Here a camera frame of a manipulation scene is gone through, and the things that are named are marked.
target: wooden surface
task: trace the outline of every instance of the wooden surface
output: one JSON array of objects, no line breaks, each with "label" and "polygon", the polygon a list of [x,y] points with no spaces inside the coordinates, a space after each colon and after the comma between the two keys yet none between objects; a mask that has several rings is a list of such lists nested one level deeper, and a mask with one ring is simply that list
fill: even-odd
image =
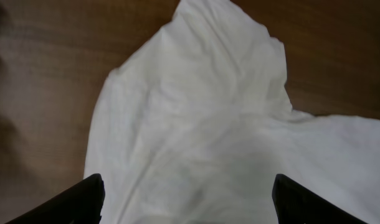
[{"label": "wooden surface", "polygon": [[[380,119],[380,0],[234,2],[285,44],[295,109]],[[0,1],[0,223],[81,180],[105,77],[177,3]]]}]

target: wood grain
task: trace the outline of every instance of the wood grain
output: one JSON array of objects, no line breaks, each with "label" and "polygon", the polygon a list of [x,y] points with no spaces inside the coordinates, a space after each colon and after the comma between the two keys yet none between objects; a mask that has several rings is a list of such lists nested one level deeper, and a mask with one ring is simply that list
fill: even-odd
[{"label": "wood grain", "polygon": [[[285,44],[295,109],[380,119],[380,0],[236,0]],[[109,71],[178,0],[3,0],[0,223],[81,180]]]}]

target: black object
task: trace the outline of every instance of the black object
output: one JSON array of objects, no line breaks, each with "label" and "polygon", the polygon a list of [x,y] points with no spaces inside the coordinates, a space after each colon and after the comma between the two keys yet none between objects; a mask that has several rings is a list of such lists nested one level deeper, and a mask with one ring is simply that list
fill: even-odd
[{"label": "black object", "polygon": [[8,224],[98,224],[104,196],[102,177],[93,174]]},{"label": "black object", "polygon": [[276,175],[272,197],[279,224],[365,223],[283,174]]}]

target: white garment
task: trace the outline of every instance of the white garment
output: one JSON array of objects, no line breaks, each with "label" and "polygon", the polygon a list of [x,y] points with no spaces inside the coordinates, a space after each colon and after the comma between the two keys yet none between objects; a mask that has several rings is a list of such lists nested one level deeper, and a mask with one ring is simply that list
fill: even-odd
[{"label": "white garment", "polygon": [[283,44],[240,8],[182,0],[98,99],[101,223],[277,223],[278,173],[380,223],[380,121],[292,111],[286,76]]}]

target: white fabric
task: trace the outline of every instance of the white fabric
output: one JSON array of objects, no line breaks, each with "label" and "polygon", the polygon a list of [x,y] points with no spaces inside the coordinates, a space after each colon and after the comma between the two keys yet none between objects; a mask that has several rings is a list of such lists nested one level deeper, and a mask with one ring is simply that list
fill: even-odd
[{"label": "white fabric", "polygon": [[281,42],[226,0],[182,0],[111,72],[85,176],[101,173],[101,223],[277,223],[283,173],[380,223],[380,121],[292,111]]}]

